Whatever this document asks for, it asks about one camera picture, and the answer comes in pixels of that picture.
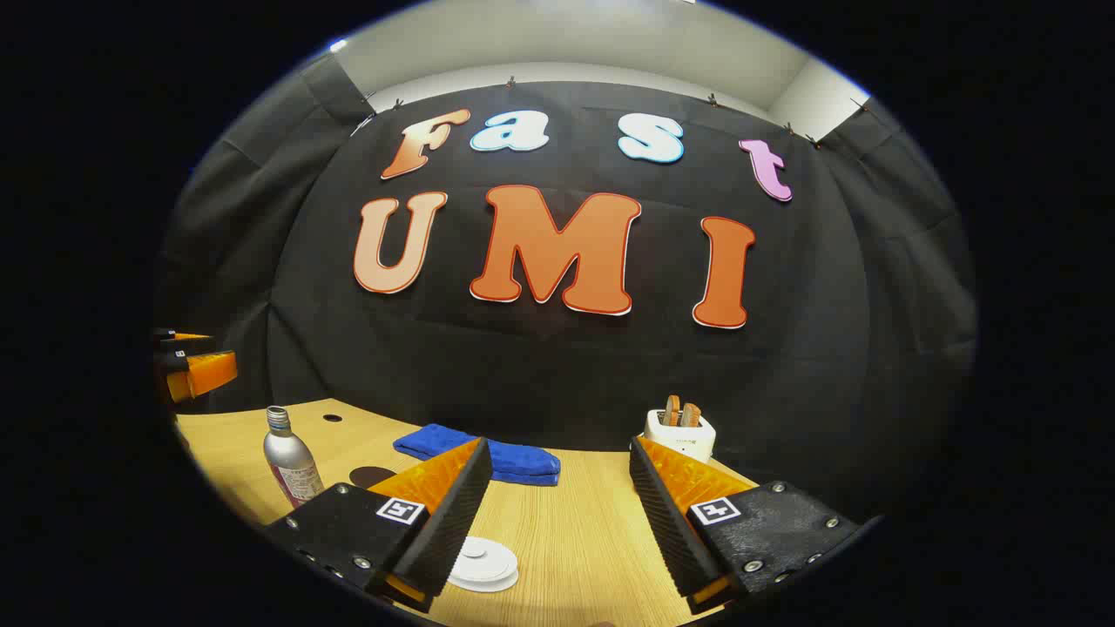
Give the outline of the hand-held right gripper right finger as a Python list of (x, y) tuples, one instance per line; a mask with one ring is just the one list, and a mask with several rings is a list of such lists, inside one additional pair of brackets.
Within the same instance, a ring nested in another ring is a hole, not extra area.
[(630, 453), (646, 520), (694, 614), (767, 602), (872, 530), (785, 481), (752, 485), (644, 436)]

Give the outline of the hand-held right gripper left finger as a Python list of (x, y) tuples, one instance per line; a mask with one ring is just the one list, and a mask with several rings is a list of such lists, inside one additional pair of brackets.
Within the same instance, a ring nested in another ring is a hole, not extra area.
[(263, 536), (350, 589), (426, 612), (449, 580), (489, 478), (489, 441), (473, 438), (374, 488), (337, 483)]

